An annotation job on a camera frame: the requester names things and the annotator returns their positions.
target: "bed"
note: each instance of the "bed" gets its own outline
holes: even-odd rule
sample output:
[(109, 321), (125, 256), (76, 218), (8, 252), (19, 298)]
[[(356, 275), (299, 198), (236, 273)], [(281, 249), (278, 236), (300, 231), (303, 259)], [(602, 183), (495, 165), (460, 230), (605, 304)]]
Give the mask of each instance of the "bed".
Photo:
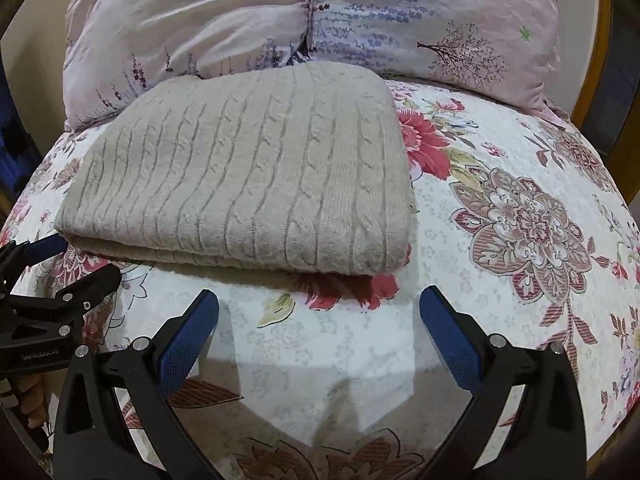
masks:
[[(164, 68), (161, 54), (161, 69), (182, 70), (173, 57)], [(183, 61), (185, 73), (202, 70), (186, 53)], [(220, 71), (231, 72), (231, 61)], [(431, 284), (487, 333), (518, 346), (564, 345), (588, 456), (640, 398), (640, 234), (596, 150), (568, 118), (552, 124), (424, 80), (386, 84), (415, 196), (402, 270), (367, 277), (114, 262), (120, 288), (86, 316), (87, 344), (125, 348), (181, 314), (201, 289), (215, 292), (216, 333), (170, 403), (225, 478), (419, 474), (470, 399), (417, 314)], [(98, 97), (105, 109), (118, 105)], [(77, 119), (82, 127), (44, 156), (0, 244), (53, 232), (83, 155), (108, 128), (92, 126), (99, 121), (91, 114)], [(69, 248), (28, 269), (14, 291), (50, 296), (107, 262)], [(46, 377), (50, 452), (62, 379)], [(481, 463), (497, 455), (520, 394), (514, 388)], [(126, 392), (118, 396), (142, 456), (158, 464)]]

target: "mattress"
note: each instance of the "mattress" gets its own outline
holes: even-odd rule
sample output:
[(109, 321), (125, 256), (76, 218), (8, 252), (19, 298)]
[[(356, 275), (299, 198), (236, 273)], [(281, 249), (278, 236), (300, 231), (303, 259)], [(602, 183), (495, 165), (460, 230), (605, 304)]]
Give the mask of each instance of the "mattress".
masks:
[[(487, 333), (564, 345), (588, 455), (640, 397), (640, 235), (593, 147), (571, 124), (558, 129), (468, 92), (387, 84), (415, 197), (402, 270), (345, 277), (116, 262), (120, 288), (86, 316), (86, 342), (119, 349), (153, 335), (201, 289), (217, 295), (216, 333), (170, 403), (227, 479), (418, 474), (470, 399), (417, 312), (432, 284)], [(104, 128), (59, 138), (2, 244), (52, 232)], [(28, 269), (14, 291), (50, 296), (107, 262), (69, 248)], [(47, 378), (49, 429), (61, 376)], [(497, 455), (520, 395), (512, 390), (481, 463)], [(158, 464), (126, 392), (118, 398), (142, 456)]]

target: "hand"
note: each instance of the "hand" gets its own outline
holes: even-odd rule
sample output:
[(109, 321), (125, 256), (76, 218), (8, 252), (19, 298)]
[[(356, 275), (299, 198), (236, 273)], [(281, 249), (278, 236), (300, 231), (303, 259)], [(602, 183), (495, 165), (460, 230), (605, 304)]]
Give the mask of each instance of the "hand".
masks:
[(28, 416), (29, 427), (37, 428), (47, 420), (44, 407), (44, 382), (42, 374), (28, 375), (14, 380), (15, 387), (21, 393), (20, 410)]

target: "metal pin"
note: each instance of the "metal pin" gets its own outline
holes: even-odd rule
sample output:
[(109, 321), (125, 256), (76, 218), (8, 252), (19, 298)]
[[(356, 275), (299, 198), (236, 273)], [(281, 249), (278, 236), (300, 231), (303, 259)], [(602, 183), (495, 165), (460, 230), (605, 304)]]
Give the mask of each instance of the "metal pin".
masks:
[(76, 357), (84, 357), (89, 353), (89, 347), (87, 345), (80, 345), (76, 348)]
[(553, 341), (550, 346), (551, 346), (551, 351), (554, 354), (560, 355), (564, 353), (564, 346), (562, 346), (562, 343), (558, 341)]
[(491, 346), (494, 346), (496, 348), (503, 348), (504, 346), (507, 345), (507, 340), (504, 338), (503, 335), (491, 334), (489, 336), (489, 343), (491, 343)]
[(133, 343), (131, 343), (131, 345), (133, 346), (134, 350), (140, 352), (141, 350), (147, 348), (149, 346), (149, 343), (151, 343), (151, 341), (149, 341), (148, 337), (139, 337), (135, 339)]

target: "folded blanket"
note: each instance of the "folded blanket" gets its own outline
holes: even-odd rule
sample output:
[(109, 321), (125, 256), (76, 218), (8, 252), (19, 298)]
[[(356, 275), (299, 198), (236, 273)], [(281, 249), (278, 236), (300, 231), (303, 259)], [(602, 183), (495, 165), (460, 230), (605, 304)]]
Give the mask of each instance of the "folded blanket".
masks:
[(384, 82), (312, 62), (159, 84), (90, 148), (56, 228), (113, 258), (379, 274), (404, 264), (409, 210)]

